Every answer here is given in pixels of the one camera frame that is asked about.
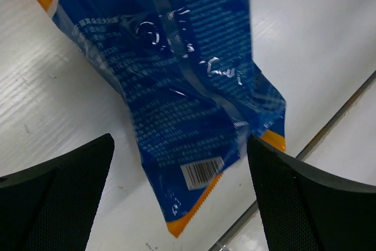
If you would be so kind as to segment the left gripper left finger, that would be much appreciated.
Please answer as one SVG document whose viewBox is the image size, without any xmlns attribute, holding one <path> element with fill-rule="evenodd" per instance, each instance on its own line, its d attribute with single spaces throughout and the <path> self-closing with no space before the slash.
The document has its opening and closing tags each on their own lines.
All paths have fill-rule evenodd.
<svg viewBox="0 0 376 251">
<path fill-rule="evenodd" d="M 85 250 L 114 150 L 107 133 L 1 177 L 1 250 Z"/>
</svg>

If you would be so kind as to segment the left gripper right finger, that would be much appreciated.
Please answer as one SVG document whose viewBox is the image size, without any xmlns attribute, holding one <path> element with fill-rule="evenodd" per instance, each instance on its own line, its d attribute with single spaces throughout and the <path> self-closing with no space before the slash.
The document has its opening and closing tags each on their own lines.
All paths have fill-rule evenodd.
<svg viewBox="0 0 376 251">
<path fill-rule="evenodd" d="M 375 186 L 251 136 L 247 157 L 269 250 L 375 250 Z"/>
</svg>

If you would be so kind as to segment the blue and orange pasta bag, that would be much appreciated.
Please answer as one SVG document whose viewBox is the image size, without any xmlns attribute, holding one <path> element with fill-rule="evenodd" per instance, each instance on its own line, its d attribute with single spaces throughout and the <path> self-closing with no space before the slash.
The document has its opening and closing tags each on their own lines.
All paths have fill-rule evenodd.
<svg viewBox="0 0 376 251">
<path fill-rule="evenodd" d="M 37 0 L 122 96 L 168 231 L 181 235 L 286 101 L 253 61 L 250 0 Z"/>
</svg>

